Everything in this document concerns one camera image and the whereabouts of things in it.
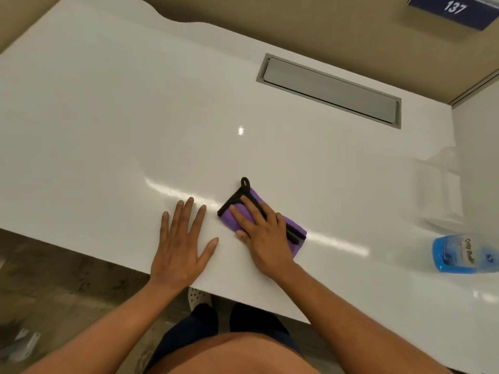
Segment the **number 137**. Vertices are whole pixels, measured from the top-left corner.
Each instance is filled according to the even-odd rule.
[[[445,7],[444,10],[446,10],[449,13],[458,14],[459,12],[462,12],[463,10],[465,10],[467,7],[468,7],[467,5],[461,4],[459,2],[454,2],[454,0],[452,0],[452,1],[449,1],[449,3],[447,4],[447,6]]]

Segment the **leg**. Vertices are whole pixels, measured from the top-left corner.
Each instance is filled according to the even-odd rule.
[[[144,370],[146,373],[161,358],[179,348],[218,334],[218,316],[213,307],[200,303],[184,320],[165,333]]]
[[[230,326],[231,332],[263,333],[303,355],[286,327],[270,312],[236,303],[232,309]]]

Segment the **purple cleaning cloth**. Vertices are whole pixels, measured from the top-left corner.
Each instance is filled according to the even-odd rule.
[[[251,216],[250,212],[246,209],[246,207],[240,200],[240,197],[242,195],[247,196],[266,217],[265,212],[261,210],[261,207],[258,204],[258,202],[262,202],[262,199],[256,191],[250,188],[250,182],[248,181],[248,179],[246,177],[243,177],[241,179],[241,187],[239,188],[239,190],[234,193],[234,195],[230,197],[230,199],[218,211],[218,216],[220,217],[222,222],[234,232],[237,230],[243,230],[243,228],[239,225],[239,223],[236,222],[236,220],[232,216],[229,210],[229,206],[231,204],[233,204],[248,220],[254,223],[254,219]],[[284,217],[284,219],[286,220],[286,234],[288,238],[288,244],[290,245],[291,254],[293,255],[293,257],[295,257],[301,246],[305,242],[307,231],[305,231],[291,219],[287,217]]]

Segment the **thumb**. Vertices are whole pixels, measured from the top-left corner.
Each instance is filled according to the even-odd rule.
[[[206,268],[206,265],[208,264],[209,259],[215,253],[215,248],[218,245],[218,241],[219,241],[219,239],[217,237],[214,239],[211,239],[209,241],[209,243],[206,245],[203,253],[201,253],[201,256],[199,256],[198,266],[200,267],[201,271],[203,271]]]
[[[246,245],[246,247],[251,248],[251,238],[246,232],[237,230],[235,235]]]

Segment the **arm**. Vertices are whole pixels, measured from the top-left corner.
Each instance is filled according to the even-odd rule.
[[[264,220],[247,198],[242,200],[256,224],[235,207],[245,229],[236,235],[249,248],[260,271],[273,279],[325,339],[348,374],[450,374],[427,354],[386,329],[328,290],[295,264],[286,239],[286,221],[262,203]]]
[[[215,252],[218,238],[208,243],[198,258],[198,236],[206,213],[202,206],[187,232],[194,200],[177,204],[161,220],[160,242],[147,285],[69,343],[42,358],[25,374],[111,374],[153,324],[163,309],[203,272]]]

